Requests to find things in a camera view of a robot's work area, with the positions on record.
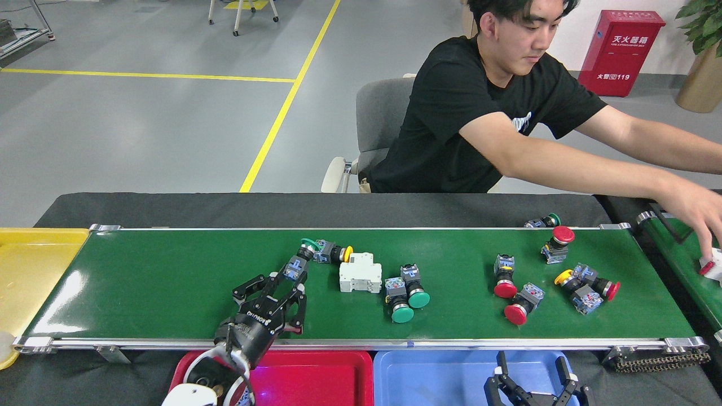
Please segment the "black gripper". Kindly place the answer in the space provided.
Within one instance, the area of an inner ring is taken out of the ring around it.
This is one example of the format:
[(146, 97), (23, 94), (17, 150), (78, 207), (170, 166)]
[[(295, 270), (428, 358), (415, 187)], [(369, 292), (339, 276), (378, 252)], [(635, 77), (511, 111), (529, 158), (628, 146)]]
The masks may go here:
[[(279, 300), (272, 296), (275, 290)], [(256, 293), (261, 295), (248, 302)], [(303, 282), (257, 275), (233, 288), (232, 297), (238, 312), (220, 324), (214, 337), (228, 363), (256, 368), (279, 334), (302, 334), (307, 305)]]

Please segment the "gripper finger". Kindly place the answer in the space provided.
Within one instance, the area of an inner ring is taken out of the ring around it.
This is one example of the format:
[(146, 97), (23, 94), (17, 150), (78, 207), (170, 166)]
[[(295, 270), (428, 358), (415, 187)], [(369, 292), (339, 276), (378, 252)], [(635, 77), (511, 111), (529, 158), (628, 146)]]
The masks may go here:
[(568, 405), (571, 398), (576, 398), (580, 405), (591, 405), (590, 386), (580, 383), (578, 377), (570, 372), (567, 360), (559, 356), (555, 365), (562, 391), (559, 395), (539, 395), (539, 405)]
[(517, 385), (510, 377), (505, 353), (499, 351), (496, 355), (497, 366), (494, 373), (484, 385), (484, 392), (488, 405), (504, 405), (501, 393), (507, 396), (513, 405), (535, 405), (533, 396), (522, 386)]

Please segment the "person's right hand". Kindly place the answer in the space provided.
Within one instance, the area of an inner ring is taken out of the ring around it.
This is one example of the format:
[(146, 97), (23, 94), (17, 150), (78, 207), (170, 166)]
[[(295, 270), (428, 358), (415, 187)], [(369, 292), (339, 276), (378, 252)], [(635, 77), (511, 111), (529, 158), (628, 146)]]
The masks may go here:
[(721, 234), (721, 197), (688, 180), (664, 183), (653, 194), (669, 213), (681, 219), (697, 234), (702, 258), (712, 260), (712, 237)]

